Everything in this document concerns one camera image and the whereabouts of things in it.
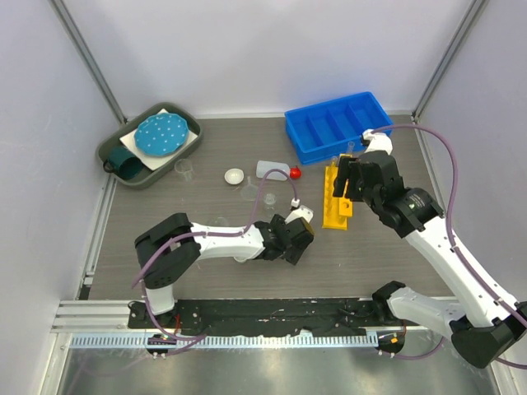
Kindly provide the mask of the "thin clear test tube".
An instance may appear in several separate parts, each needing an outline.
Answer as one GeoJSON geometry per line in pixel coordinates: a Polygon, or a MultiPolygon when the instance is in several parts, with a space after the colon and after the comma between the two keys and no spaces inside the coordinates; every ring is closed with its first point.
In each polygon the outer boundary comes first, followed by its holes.
{"type": "Polygon", "coordinates": [[[349,142],[347,144],[347,153],[350,156],[354,156],[354,151],[355,151],[355,143],[354,142],[349,142]]]}

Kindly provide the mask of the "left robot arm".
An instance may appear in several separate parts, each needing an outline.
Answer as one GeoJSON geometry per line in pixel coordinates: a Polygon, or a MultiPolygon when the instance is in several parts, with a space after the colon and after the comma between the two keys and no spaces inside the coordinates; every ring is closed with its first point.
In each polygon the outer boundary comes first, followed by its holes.
{"type": "Polygon", "coordinates": [[[274,215],[270,222],[256,221],[248,228],[200,225],[176,213],[134,241],[140,265],[139,278],[149,303],[147,319],[167,328],[175,318],[173,284],[195,263],[205,259],[234,258],[295,265],[313,242],[313,211],[305,206],[287,217],[274,215]]]}

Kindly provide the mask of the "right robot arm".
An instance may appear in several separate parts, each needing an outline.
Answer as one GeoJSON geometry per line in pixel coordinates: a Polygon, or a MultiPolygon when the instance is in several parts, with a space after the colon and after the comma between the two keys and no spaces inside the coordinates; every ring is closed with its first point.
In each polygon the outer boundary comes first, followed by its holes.
{"type": "Polygon", "coordinates": [[[472,366],[485,368],[526,333],[526,304],[501,287],[453,233],[437,201],[407,188],[384,151],[341,156],[334,196],[364,202],[380,222],[415,248],[454,294],[454,302],[421,295],[391,281],[372,296],[376,322],[417,323],[449,339],[472,366]]]}

